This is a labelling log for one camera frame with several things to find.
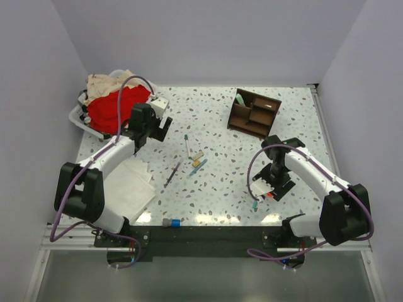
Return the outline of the beige eraser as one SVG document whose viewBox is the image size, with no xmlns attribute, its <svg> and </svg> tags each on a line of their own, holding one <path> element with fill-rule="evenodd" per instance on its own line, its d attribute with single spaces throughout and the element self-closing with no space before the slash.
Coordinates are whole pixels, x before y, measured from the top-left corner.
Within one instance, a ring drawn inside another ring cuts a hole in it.
<svg viewBox="0 0 403 302">
<path fill-rule="evenodd" d="M 199 151 L 199 152 L 196 153 L 194 156 L 192 156 L 191 159 L 192 159 L 193 161 L 196 161 L 196 160 L 198 160 L 199 158 L 201 158 L 201 157 L 203 157 L 203 156 L 204 156 L 204 153 L 203 153 L 202 151 Z"/>
</svg>

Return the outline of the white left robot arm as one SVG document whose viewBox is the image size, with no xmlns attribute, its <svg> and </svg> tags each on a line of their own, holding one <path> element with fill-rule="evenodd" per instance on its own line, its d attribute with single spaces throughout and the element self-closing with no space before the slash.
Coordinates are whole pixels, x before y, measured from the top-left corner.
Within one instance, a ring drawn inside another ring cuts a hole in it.
<svg viewBox="0 0 403 302">
<path fill-rule="evenodd" d="M 104 181 L 124 160 L 135 155 L 148 138 L 160 142 L 165 139 L 173 120 L 168 117 L 160 127 L 168 105 L 165 98 L 135 104 L 126 126 L 118 117 L 117 133 L 104 147 L 79 163 L 67 162 L 60 168 L 54 201 L 57 214 L 51 231 L 53 241 L 58 238 L 56 229 L 65 214 L 106 230 L 109 241 L 117 247 L 129 243 L 130 231 L 125 228 L 128 219 L 106 204 Z"/>
</svg>

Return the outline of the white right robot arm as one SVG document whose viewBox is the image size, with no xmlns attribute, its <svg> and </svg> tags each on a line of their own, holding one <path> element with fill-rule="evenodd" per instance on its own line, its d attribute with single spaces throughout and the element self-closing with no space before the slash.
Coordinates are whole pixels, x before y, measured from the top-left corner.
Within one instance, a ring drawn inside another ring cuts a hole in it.
<svg viewBox="0 0 403 302">
<path fill-rule="evenodd" d="M 285 218 L 274 237 L 277 245 L 295 247 L 303 237 L 321 237 L 332 246 L 370 238 L 374 223 L 367 189 L 352 185 L 321 164 L 298 138 L 280 140 L 267 136 L 261 150 L 270 162 L 255 176 L 247 175 L 247 189 L 255 201 L 279 201 L 294 188 L 296 174 L 322 203 L 318 215 L 297 214 Z"/>
</svg>

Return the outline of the blue pen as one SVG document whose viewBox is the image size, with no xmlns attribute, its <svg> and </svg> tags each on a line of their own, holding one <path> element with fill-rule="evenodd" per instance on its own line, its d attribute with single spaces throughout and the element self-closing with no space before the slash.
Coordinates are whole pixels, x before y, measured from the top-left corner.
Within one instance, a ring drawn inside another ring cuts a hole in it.
<svg viewBox="0 0 403 302">
<path fill-rule="evenodd" d="M 195 175 L 206 163 L 208 159 L 204 159 L 197 167 L 195 167 L 187 176 L 186 178 L 189 179 L 191 176 Z"/>
</svg>

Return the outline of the green capped white marker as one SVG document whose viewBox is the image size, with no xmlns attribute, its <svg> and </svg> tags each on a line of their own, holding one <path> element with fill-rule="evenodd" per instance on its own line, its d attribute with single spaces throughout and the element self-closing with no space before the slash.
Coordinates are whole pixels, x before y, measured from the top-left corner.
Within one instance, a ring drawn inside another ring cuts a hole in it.
<svg viewBox="0 0 403 302">
<path fill-rule="evenodd" d="M 190 149 L 190 144 L 189 144 L 189 140 L 188 140 L 188 135 L 184 135 L 184 140 L 185 140 L 188 158 L 191 159 L 191 149 Z"/>
</svg>

